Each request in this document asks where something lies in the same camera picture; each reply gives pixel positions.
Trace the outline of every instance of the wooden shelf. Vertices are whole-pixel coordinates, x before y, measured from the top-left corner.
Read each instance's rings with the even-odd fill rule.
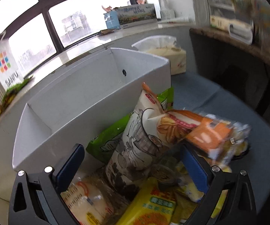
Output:
[[[207,36],[209,38],[219,40],[221,42],[230,44],[234,47],[245,51],[254,57],[260,58],[264,63],[270,66],[270,55],[263,52],[260,48],[254,45],[247,45],[239,40],[236,40],[224,31],[220,31],[211,27],[192,27],[190,33]]]

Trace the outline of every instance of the yellow snack package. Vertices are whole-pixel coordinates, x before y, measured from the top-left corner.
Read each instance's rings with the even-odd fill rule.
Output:
[[[176,206],[173,192],[160,192],[149,177],[116,225],[169,225]]]

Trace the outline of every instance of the white box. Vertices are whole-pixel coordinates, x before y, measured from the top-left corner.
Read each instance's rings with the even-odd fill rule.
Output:
[[[119,48],[84,59],[26,103],[16,133],[13,169],[41,172],[76,143],[86,147],[134,109],[143,82],[155,93],[171,87],[169,60]],[[86,153],[83,165],[90,173],[103,164]]]

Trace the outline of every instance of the gray table surface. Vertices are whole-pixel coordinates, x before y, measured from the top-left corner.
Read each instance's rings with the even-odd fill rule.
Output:
[[[203,111],[251,125],[251,150],[242,159],[232,161],[230,167],[233,172],[248,172],[259,212],[270,193],[270,126],[236,96],[197,74],[172,76],[172,86],[174,109]]]

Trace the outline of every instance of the green package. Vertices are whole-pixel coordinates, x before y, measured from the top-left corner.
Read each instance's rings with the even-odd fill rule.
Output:
[[[174,89],[167,89],[157,95],[159,102],[164,110],[170,110],[173,106]],[[132,112],[122,119],[112,124],[109,128],[101,132],[96,138],[88,143],[86,151],[94,158],[107,164],[118,145],[122,134],[127,126]]]

